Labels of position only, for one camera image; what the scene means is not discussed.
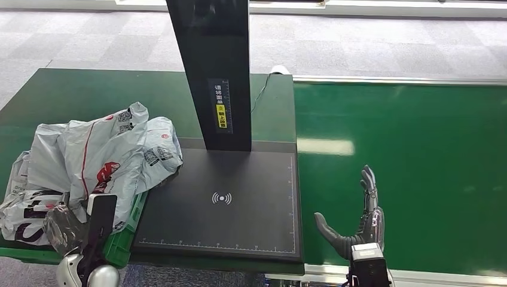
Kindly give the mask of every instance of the wireless charging symbol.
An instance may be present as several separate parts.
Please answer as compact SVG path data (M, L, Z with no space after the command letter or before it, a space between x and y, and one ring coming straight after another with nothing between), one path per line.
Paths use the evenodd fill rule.
M216 204L219 201L223 201L225 204L229 205L233 201L233 196L230 193L226 194L225 196L220 196L218 193L213 193L211 201L213 204Z

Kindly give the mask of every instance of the tiled floor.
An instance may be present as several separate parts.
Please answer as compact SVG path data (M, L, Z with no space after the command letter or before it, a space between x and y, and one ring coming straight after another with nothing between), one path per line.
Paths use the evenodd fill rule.
M507 80L507 22L252 15L250 32L252 72ZM183 71L167 13L0 10L0 108L46 66ZM243 273L122 272L125 287L262 283ZM0 286L55 285L54 267L0 258Z

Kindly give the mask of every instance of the robotic hand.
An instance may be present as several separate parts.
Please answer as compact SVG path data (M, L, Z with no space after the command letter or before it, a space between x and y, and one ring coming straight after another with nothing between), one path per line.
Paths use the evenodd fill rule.
M353 248L353 246L367 246L368 243L376 243L380 250L380 256L382 260L384 260L382 255L382 251L384 251L384 211L378 206L375 174L373 174L373 171L366 165L361 170L361 176L362 179L360 184L364 189L364 208L356 234L353 236L342 236L328 226L326 219L321 213L314 213L315 222L321 235L326 238L340 257L350 261L350 269L352 269L354 260L353 251L355 248ZM386 270L390 286L394 287L391 273L388 269Z
M112 194L92 194L88 201L87 235L81 246L67 253L58 268L59 287L119 287L120 274L102 255L104 243L112 232L116 206Z

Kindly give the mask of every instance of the plastic bag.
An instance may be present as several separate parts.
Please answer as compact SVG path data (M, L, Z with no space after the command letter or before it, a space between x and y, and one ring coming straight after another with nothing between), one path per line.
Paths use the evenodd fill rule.
M39 125L28 182L70 191L69 207L81 222L85 221L81 201L91 193L116 194L113 232L120 231L137 190L148 116L146 107L137 102L94 121Z
M87 235L87 227L80 223L73 211L67 206L69 193L53 210L48 211L43 220L42 229L48 241L61 256L81 246Z
M117 195L113 233L121 231L135 194L160 184L182 163L172 122L163 117L148 121L140 103L94 121L40 124L31 151L13 164L0 205L2 234L7 240L47 245L42 227L49 212L50 240L59 252L67 251L79 241L79 230L72 227L86 222L83 205L91 193ZM63 206L64 193L69 203Z
M63 193L28 184L29 165L30 152L23 151L13 164L4 202L0 205L0 227L6 240L47 245L42 220L62 199Z
M158 117L148 121L143 152L144 161L136 194L154 188L176 173L183 164L181 147L170 119Z

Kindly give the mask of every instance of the black pillar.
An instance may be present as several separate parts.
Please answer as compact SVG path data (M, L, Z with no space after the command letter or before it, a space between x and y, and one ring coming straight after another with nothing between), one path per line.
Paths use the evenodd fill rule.
M166 2L206 148L250 151L248 0Z

